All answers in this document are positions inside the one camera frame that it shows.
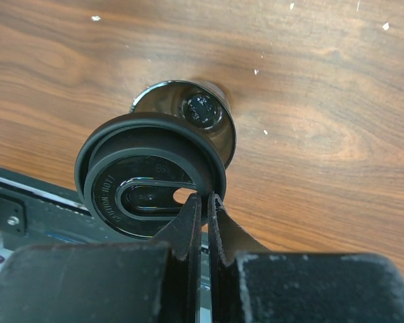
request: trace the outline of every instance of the metal rim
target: metal rim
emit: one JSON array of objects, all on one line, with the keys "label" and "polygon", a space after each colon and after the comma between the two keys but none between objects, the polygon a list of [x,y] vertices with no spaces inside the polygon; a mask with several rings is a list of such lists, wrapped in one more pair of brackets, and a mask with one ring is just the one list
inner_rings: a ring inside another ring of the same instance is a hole
[{"label": "metal rim", "polygon": [[223,106],[223,110],[226,112],[226,116],[229,119],[229,123],[230,126],[232,128],[232,150],[229,154],[228,159],[224,162],[224,167],[225,169],[229,167],[230,163],[232,162],[232,159],[234,157],[235,151],[236,151],[236,128],[235,128],[235,124],[234,121],[232,119],[232,115],[230,113],[230,107],[226,106],[222,100],[226,100],[227,101],[227,97],[224,96],[224,98],[221,100],[218,98],[218,95],[216,93],[214,93],[213,91],[211,91],[208,87],[204,86],[203,83],[197,83],[194,81],[184,81],[184,80],[179,80],[179,79],[172,79],[169,81],[162,81],[159,83],[156,83],[150,87],[147,87],[145,90],[143,90],[134,100],[133,103],[130,107],[130,113],[133,113],[135,111],[136,105],[138,105],[138,103],[141,101],[141,99],[147,95],[148,93],[150,93],[151,91],[158,89],[159,87],[164,87],[170,84],[174,84],[174,83],[178,83],[178,84],[191,84],[193,86],[196,87],[200,87],[201,89],[203,89],[204,91],[206,91],[208,94],[212,95],[214,98],[217,98],[218,102]]}]

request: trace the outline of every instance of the wood grain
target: wood grain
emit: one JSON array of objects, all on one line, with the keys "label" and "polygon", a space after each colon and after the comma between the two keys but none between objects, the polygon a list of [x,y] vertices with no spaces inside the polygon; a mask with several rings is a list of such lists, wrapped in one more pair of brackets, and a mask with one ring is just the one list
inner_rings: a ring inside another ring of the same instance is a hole
[{"label": "wood grain", "polygon": [[404,0],[290,7],[0,0],[0,166],[74,188],[99,124],[147,85],[207,79],[238,131],[237,222],[272,249],[380,252],[404,274]]}]

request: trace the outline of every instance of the metal screw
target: metal screw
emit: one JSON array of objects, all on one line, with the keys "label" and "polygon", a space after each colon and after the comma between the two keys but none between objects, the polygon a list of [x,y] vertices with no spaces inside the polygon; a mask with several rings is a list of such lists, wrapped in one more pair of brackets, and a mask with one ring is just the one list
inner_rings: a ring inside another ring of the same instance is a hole
[{"label": "metal screw", "polygon": [[20,222],[20,219],[17,217],[11,216],[9,219],[7,219],[7,224],[9,225],[17,225]]}]

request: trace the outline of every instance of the wooden surface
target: wooden surface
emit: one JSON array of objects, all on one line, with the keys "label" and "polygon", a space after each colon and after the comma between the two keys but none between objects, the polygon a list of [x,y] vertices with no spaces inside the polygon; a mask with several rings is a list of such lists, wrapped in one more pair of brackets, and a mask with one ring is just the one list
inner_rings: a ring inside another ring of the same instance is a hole
[{"label": "wooden surface", "polygon": [[99,124],[196,77],[232,103],[237,222],[404,274],[404,0],[0,0],[0,166],[74,188]]}]

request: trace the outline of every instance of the wooden table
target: wooden table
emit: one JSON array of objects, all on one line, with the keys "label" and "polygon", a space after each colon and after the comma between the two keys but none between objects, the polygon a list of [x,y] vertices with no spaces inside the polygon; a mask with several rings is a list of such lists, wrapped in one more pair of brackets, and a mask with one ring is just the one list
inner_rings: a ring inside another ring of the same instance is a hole
[{"label": "wooden table", "polygon": [[99,124],[194,78],[232,103],[237,222],[404,274],[404,0],[0,0],[0,166],[74,188]]}]

